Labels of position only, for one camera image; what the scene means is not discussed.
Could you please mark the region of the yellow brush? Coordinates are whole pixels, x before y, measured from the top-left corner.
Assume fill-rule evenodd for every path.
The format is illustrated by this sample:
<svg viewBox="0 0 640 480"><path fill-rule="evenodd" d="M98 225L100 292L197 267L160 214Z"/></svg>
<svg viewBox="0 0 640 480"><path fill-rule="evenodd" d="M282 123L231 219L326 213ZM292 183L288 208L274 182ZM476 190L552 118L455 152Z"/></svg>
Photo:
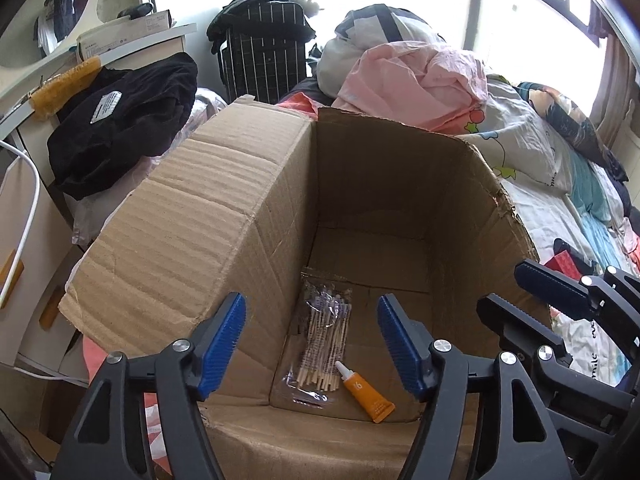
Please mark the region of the yellow brush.
<svg viewBox="0 0 640 480"><path fill-rule="evenodd" d="M30 94L34 116L40 122L56 114L77 93L87 89L102 68L98 56L88 58L65 73L56 75Z"/></svg>

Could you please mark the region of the black garment on desk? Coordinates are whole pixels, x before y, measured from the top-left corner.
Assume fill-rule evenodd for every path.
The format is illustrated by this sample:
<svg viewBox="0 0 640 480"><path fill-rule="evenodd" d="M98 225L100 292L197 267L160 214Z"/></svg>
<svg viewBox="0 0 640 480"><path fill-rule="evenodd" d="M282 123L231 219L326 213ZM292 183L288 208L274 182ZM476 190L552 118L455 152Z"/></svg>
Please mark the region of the black garment on desk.
<svg viewBox="0 0 640 480"><path fill-rule="evenodd" d="M75 200L110 188L143 157L164 154L188 120L198 66L178 52L137 70L102 68L58 111L47 147L54 185Z"/></svg>

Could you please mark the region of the brown cardboard box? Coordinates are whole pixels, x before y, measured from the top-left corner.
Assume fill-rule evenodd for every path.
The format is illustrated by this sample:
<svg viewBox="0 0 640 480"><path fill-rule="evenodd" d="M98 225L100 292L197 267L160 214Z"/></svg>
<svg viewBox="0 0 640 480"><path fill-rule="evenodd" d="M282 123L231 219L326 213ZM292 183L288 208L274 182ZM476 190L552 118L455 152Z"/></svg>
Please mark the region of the brown cardboard box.
<svg viewBox="0 0 640 480"><path fill-rule="evenodd" d="M477 316L480 297L497 294L549 321L513 276L535 257L472 144L340 110L310 119L243 98L122 203L78 264L60 310L102 349L144 356L239 292L244 330L221 387L202 405L224 475L393 479L421 407L385 348L378 298L391 292L434 336L491 358L498 339ZM387 422L371 422L347 392L326 412L277 392L303 270L352 288L346 362L395 404Z"/></svg>

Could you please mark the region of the orange cream tube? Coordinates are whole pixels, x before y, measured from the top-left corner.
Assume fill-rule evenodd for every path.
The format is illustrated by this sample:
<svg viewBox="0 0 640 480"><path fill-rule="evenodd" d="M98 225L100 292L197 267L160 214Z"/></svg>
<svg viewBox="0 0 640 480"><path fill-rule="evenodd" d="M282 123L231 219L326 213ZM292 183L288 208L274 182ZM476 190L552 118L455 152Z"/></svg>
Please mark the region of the orange cream tube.
<svg viewBox="0 0 640 480"><path fill-rule="evenodd" d="M342 378L343 385L369 415L372 422L379 424L396 410L395 404L382 396L360 374L341 361L336 361L335 367Z"/></svg>

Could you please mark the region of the long white carton box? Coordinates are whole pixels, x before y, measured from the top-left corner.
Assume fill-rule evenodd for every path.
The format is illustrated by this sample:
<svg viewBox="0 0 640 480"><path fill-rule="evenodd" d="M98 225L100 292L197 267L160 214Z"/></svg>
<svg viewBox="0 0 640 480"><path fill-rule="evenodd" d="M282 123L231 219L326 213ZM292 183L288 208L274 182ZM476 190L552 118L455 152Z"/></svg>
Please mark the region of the long white carton box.
<svg viewBox="0 0 640 480"><path fill-rule="evenodd" d="M77 38L77 56L81 61L129 44L131 41L170 29L169 10L135 18L129 16L86 30Z"/></svg>

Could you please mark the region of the beige curtain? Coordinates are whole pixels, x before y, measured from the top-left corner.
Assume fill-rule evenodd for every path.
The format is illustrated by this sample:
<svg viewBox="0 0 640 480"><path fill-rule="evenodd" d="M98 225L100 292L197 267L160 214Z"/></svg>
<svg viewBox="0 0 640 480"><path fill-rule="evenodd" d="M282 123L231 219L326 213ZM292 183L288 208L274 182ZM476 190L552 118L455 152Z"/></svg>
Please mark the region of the beige curtain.
<svg viewBox="0 0 640 480"><path fill-rule="evenodd" d="M608 148L613 147L622 128L635 79L636 68L623 44L615 35L608 36L600 86L590 114L598 137Z"/></svg>

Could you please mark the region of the dark printed pillow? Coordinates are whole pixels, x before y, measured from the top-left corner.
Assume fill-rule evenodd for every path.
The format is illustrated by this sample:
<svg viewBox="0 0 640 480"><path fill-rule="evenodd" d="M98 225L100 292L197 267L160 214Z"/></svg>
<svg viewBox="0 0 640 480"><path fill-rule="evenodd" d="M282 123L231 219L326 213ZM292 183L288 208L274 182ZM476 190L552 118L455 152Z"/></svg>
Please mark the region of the dark printed pillow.
<svg viewBox="0 0 640 480"><path fill-rule="evenodd" d="M614 181L628 180L623 165L598 137L590 118L570 98L534 82L523 81L515 90L577 153L604 168Z"/></svg>

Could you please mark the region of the red square gift box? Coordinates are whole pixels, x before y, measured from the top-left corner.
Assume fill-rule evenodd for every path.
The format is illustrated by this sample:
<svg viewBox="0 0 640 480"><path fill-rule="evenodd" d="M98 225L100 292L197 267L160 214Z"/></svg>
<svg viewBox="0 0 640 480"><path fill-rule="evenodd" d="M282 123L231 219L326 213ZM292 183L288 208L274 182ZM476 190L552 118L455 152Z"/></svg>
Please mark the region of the red square gift box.
<svg viewBox="0 0 640 480"><path fill-rule="evenodd" d="M549 259L544 266L556 272L560 272L569 278L579 280L582 276L593 274L592 266L579 256L573 255L568 250L558 252Z"/></svg>

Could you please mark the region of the bag of cotton swabs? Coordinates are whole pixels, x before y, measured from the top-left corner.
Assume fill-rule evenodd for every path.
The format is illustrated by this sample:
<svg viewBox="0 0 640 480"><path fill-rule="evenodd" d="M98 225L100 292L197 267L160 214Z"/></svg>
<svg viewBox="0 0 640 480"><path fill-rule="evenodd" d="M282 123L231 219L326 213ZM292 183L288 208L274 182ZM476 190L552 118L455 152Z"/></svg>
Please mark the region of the bag of cotton swabs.
<svg viewBox="0 0 640 480"><path fill-rule="evenodd" d="M307 266L279 363L272 397L288 408L319 411L337 402L342 376L335 363L345 357L352 285Z"/></svg>

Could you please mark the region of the black striped suitcase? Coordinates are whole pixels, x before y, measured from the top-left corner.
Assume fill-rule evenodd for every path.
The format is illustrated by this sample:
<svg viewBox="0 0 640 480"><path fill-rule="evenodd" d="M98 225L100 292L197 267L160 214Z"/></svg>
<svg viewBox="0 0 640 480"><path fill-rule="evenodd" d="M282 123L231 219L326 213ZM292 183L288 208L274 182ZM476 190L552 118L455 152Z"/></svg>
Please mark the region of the black striped suitcase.
<svg viewBox="0 0 640 480"><path fill-rule="evenodd" d="M232 0L206 36L230 101L249 94L276 104L307 77L306 45L316 33L293 0Z"/></svg>

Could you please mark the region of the oval vanity mirror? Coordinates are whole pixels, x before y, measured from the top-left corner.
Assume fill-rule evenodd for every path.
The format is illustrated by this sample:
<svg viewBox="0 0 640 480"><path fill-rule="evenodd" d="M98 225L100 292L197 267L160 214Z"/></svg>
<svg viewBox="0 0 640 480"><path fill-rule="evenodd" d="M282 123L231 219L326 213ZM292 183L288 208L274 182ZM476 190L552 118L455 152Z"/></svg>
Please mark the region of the oval vanity mirror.
<svg viewBox="0 0 640 480"><path fill-rule="evenodd" d="M1 0L1 66L32 65L102 23L99 0Z"/></svg>

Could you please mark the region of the cartoon patterned duvet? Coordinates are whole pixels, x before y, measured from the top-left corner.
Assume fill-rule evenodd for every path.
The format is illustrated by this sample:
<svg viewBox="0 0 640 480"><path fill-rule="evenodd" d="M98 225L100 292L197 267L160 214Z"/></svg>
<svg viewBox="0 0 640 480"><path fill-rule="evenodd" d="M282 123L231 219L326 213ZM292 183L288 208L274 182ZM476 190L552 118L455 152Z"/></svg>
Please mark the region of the cartoon patterned duvet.
<svg viewBox="0 0 640 480"><path fill-rule="evenodd" d="M639 237L605 170L566 142L503 77L487 77L485 105L466 125L514 203L538 259L564 242L600 273L610 266L639 272Z"/></svg>

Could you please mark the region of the pink crumpled sheet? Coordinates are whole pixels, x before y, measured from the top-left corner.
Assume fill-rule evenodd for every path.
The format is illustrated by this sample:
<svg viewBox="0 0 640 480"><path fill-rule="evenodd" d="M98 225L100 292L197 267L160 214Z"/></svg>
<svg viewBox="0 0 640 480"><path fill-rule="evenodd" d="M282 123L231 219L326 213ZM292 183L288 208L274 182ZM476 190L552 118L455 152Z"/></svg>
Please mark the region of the pink crumpled sheet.
<svg viewBox="0 0 640 480"><path fill-rule="evenodd" d="M480 131L488 99L484 63L474 53L398 41L364 52L333 106L431 132L467 134Z"/></svg>

